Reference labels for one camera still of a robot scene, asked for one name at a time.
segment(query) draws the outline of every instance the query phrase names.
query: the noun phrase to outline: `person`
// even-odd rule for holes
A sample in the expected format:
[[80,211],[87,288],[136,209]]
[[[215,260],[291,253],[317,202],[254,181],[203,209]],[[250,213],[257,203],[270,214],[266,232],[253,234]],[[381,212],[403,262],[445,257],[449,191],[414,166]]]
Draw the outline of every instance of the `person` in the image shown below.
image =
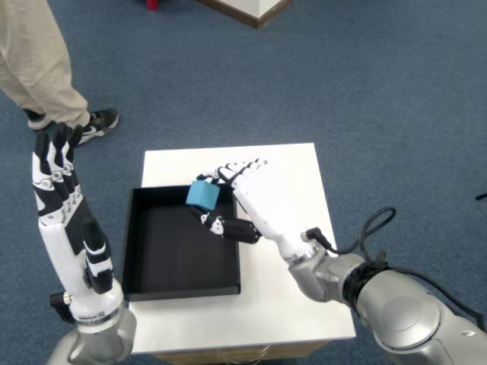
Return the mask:
[[118,112],[88,112],[72,86],[68,50],[47,0],[0,0],[0,88],[35,131],[51,122],[83,127],[80,144],[115,128]]

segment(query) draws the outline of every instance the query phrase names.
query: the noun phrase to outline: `sneaker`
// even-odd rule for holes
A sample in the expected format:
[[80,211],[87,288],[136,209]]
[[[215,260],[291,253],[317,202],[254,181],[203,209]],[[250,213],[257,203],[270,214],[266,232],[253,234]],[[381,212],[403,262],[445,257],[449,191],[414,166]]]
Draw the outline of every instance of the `sneaker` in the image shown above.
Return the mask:
[[46,114],[38,114],[30,109],[24,109],[24,112],[27,114],[29,118],[27,120],[27,125],[30,129],[34,131],[39,131],[41,129],[45,129],[51,124],[53,121],[47,117]]
[[100,110],[90,113],[90,122],[83,128],[83,136],[79,144],[84,144],[94,137],[103,137],[111,132],[119,122],[119,114],[115,109]]

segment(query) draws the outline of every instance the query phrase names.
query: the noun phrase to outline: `white tabletop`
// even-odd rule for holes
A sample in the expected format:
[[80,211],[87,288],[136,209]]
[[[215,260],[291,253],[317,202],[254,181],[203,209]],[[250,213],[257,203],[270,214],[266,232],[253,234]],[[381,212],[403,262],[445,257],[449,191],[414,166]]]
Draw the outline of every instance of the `white tabletop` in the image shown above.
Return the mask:
[[[203,171],[258,157],[280,171],[286,198],[308,227],[320,227],[334,245],[314,144],[146,151],[142,187],[189,185]],[[242,210],[238,216],[246,217]],[[130,303],[137,318],[133,353],[355,337],[350,310],[306,298],[273,242],[239,246],[240,294]]]

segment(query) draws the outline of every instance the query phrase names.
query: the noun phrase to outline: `robotic finger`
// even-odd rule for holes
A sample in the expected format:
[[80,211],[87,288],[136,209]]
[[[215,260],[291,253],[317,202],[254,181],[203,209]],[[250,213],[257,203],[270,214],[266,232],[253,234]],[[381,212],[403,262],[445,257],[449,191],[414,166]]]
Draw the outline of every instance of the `robotic finger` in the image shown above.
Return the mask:
[[256,243],[262,236],[251,221],[225,218],[200,207],[190,207],[191,213],[212,233],[229,240]]

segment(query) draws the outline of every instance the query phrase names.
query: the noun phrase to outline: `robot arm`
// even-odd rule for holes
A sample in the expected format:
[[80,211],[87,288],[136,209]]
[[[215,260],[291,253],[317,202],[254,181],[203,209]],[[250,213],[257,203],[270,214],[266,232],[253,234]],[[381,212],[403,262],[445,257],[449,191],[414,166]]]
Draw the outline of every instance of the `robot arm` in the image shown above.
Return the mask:
[[[206,177],[211,177],[213,183],[222,179],[234,188],[235,198],[255,228],[277,243],[304,295],[321,302],[336,300],[356,311],[378,345],[396,363],[485,363],[487,334],[479,327],[453,314],[418,282],[385,262],[372,261],[366,254],[365,258],[340,254],[318,229],[307,230],[284,203],[285,195],[276,189],[279,185],[267,161],[227,164],[199,179]],[[384,211],[395,212],[386,208],[380,213]],[[377,229],[363,230],[361,241]],[[338,253],[338,257],[330,257],[327,250]]]
[[71,131],[59,124],[53,141],[39,133],[32,156],[39,230],[65,288],[50,303],[63,320],[77,323],[48,363],[115,363],[132,350],[135,317],[113,279],[108,239],[81,194],[72,163],[82,130]]

